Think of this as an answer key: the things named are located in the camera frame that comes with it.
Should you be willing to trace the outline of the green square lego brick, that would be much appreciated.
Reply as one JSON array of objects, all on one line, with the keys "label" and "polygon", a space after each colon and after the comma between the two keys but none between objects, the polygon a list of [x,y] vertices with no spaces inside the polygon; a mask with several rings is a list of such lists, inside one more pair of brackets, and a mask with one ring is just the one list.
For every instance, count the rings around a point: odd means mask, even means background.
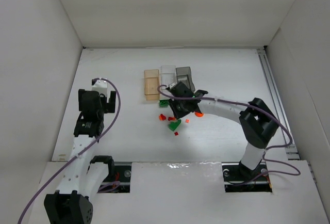
[{"label": "green square lego brick", "polygon": [[166,108],[169,106],[169,99],[159,100],[159,107]]}]

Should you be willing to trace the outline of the green long lego brick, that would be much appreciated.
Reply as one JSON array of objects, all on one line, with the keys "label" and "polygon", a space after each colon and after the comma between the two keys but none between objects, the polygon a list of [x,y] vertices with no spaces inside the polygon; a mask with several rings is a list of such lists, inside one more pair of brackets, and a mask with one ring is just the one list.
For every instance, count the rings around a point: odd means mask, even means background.
[{"label": "green long lego brick", "polygon": [[168,124],[168,128],[174,132],[180,126],[180,124],[181,124],[181,120],[171,121]]}]

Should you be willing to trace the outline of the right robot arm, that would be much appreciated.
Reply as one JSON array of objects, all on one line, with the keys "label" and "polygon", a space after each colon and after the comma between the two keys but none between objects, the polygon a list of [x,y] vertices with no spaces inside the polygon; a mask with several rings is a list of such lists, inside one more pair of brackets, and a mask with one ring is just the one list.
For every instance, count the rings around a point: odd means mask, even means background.
[{"label": "right robot arm", "polygon": [[247,146],[239,162],[239,172],[245,179],[257,175],[262,156],[278,129],[277,119],[262,99],[254,98],[247,103],[221,100],[205,90],[193,92],[184,83],[169,85],[169,106],[176,119],[190,113],[210,114],[234,121],[241,125]]}]

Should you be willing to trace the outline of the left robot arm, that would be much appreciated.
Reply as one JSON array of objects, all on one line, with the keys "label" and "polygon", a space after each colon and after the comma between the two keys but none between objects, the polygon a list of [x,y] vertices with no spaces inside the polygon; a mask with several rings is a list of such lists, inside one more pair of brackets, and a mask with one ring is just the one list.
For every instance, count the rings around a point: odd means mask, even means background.
[{"label": "left robot arm", "polygon": [[103,133],[104,115],[115,113],[116,99],[116,91],[78,91],[79,116],[70,160],[55,192],[44,199],[50,223],[91,223],[92,198],[114,168],[111,156],[94,155],[94,149]]}]

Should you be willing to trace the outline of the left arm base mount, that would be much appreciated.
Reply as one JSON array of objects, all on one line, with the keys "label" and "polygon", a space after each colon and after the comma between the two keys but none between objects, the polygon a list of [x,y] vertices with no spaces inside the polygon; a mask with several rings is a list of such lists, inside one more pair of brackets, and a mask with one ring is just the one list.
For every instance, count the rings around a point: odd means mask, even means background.
[{"label": "left arm base mount", "polygon": [[114,169],[101,183],[99,193],[130,193],[131,180],[130,162],[115,162]]}]

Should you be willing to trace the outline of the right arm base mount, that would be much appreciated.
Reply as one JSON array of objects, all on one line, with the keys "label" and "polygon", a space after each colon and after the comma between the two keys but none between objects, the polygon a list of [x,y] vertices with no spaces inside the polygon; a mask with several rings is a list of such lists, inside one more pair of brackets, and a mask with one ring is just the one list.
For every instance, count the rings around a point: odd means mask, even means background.
[{"label": "right arm base mount", "polygon": [[261,162],[250,174],[243,172],[239,163],[222,163],[224,189],[226,193],[271,193],[272,186],[268,175],[257,175],[267,171],[266,164]]}]

